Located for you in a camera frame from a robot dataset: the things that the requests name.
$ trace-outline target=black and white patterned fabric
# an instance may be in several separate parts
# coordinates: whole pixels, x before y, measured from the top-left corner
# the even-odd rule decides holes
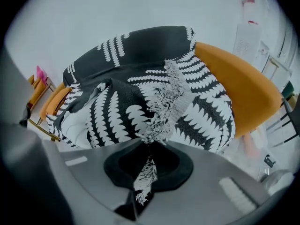
[[[91,147],[137,138],[154,116],[149,104],[157,90],[169,84],[165,60],[172,60],[195,98],[169,140],[221,152],[235,135],[232,103],[194,49],[193,30],[177,26],[134,31],[96,46],[65,70],[63,81],[72,91],[55,116],[47,115],[50,132],[76,147],[62,134],[64,114],[94,98],[86,119]]]

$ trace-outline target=chair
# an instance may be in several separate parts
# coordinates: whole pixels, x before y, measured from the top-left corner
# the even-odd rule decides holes
[[[281,94],[275,85],[244,60],[199,42],[195,53],[223,84],[232,100],[236,138],[255,129],[280,108]],[[64,88],[62,83],[46,101],[40,111],[41,119],[45,119],[47,106]]]

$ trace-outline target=orange chair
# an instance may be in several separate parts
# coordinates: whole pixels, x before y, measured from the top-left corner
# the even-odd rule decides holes
[[[225,87],[232,100],[236,138],[254,130],[280,108],[281,93],[246,61],[199,42],[195,54]]]

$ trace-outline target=orange cushion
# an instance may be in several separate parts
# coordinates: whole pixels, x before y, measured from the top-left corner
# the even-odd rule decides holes
[[[39,81],[37,84],[36,84],[36,87],[33,91],[33,94],[29,100],[29,103],[31,105],[34,105],[35,102],[37,101],[37,99],[39,98],[39,96],[42,94],[42,92],[45,90],[46,86],[45,84],[43,84],[41,81]]]
[[[34,75],[31,75],[27,81],[32,85],[34,83]]]
[[[33,88],[37,88],[37,85],[39,84],[39,82],[41,81],[40,78],[37,78],[37,80],[34,81],[34,83],[32,84]]]
[[[63,105],[66,96],[71,91],[71,88],[64,88],[59,91],[58,94],[51,100],[49,105],[46,108],[46,114],[49,115],[56,115],[57,111],[59,110],[60,106]]]
[[[61,83],[54,91],[53,93],[49,96],[49,98],[47,99],[47,101],[44,103],[43,107],[41,108],[40,112],[39,112],[39,116],[42,120],[46,119],[46,109],[48,107],[48,105],[50,104],[50,102],[52,101],[52,99],[61,91],[63,90],[65,87],[64,83]]]
[[[280,108],[281,94],[276,86],[246,61],[199,42],[195,54],[225,87],[232,100],[235,137],[255,129]]]

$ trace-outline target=pink object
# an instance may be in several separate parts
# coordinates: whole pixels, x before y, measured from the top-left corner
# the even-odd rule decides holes
[[[255,3],[255,0],[243,0],[243,5],[246,3],[246,2],[251,2],[251,3]]]
[[[43,84],[47,85],[47,73],[43,71],[39,66],[37,66],[37,78],[40,78]]]
[[[253,23],[253,24],[256,24],[256,25],[258,25],[258,23],[257,22],[253,22],[253,21],[248,21],[248,24],[250,24],[250,23]]]
[[[243,136],[243,140],[245,153],[251,158],[257,158],[259,155],[259,151],[255,146],[250,133],[245,134]]]

